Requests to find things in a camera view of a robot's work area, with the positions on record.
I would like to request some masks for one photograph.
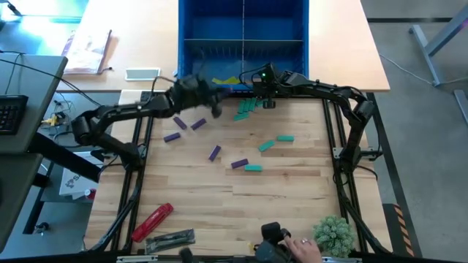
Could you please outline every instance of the red object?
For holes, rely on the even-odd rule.
[[[161,205],[143,222],[143,224],[136,228],[132,234],[133,241],[140,243],[156,226],[159,226],[173,210],[174,207],[170,205],[170,203]]]

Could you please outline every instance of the green succulent plant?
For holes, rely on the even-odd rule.
[[[347,258],[352,250],[355,235],[344,218],[327,216],[314,226],[313,233],[320,250],[330,256]]]

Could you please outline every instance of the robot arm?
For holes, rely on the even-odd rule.
[[[121,157],[126,169],[136,170],[141,167],[140,150],[137,145],[123,143],[105,130],[116,121],[125,121],[142,117],[170,118],[180,111],[200,105],[211,107],[213,117],[221,115],[219,105],[227,95],[226,89],[212,88],[198,76],[188,76],[174,82],[173,87],[158,96],[151,96],[146,102],[101,106],[89,110],[72,121],[75,141],[80,145],[96,145]]]
[[[352,172],[356,168],[362,157],[359,143],[364,128],[374,113],[372,102],[367,100],[357,88],[338,87],[321,83],[319,80],[308,80],[295,72],[285,71],[278,74],[272,64],[266,64],[258,75],[261,77],[261,82],[254,83],[254,93],[268,99],[263,103],[264,108],[274,108],[276,103],[272,98],[277,95],[313,96],[337,103],[351,126],[347,144],[340,153],[339,167],[343,172]],[[350,99],[357,102],[354,109],[351,108]]]

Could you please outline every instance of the orange and black warning stripe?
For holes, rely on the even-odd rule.
[[[407,253],[411,256],[415,256],[415,253],[412,250],[410,236],[408,235],[407,225],[404,222],[403,212],[398,205],[393,205],[393,208],[396,212],[396,217],[398,218],[398,222],[400,224],[401,235],[403,236],[404,245],[406,246]]]

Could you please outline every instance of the gray floor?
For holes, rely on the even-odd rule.
[[[452,17],[468,3],[462,0],[361,1],[368,18]],[[370,25],[381,54],[431,80],[416,42],[407,32],[410,26],[406,23]],[[444,23],[424,23],[422,28],[430,39],[443,26]],[[76,25],[63,24],[61,27],[61,32],[68,32]],[[64,40],[48,40],[47,35],[41,37],[25,33],[21,24],[17,23],[9,23],[0,31],[0,49],[16,47],[28,53],[56,53],[61,48],[45,47],[58,47],[61,41]],[[446,80],[468,75],[467,42],[468,31],[465,30],[437,54],[436,61]],[[423,255],[432,259],[465,262],[468,257],[468,225],[465,224],[468,218],[468,195],[464,190],[468,176],[464,162],[468,156],[468,125],[462,118],[452,90],[460,88],[468,91],[468,82],[434,88],[402,72],[386,60],[382,60],[382,64],[391,91],[377,94],[377,100]],[[72,115],[92,108],[77,94],[65,96],[74,102],[76,110]],[[118,94],[91,96],[103,104],[113,104],[118,98]],[[367,133],[375,144],[377,136],[373,125],[369,125]],[[73,141],[64,138],[60,143],[71,144]],[[382,202],[395,202],[384,160],[376,161],[376,171],[380,175]],[[41,220],[53,223],[53,231],[44,237],[21,234],[34,192],[37,190],[33,187],[7,249],[0,254],[0,258],[80,250],[90,209],[87,204],[50,204],[44,209]]]

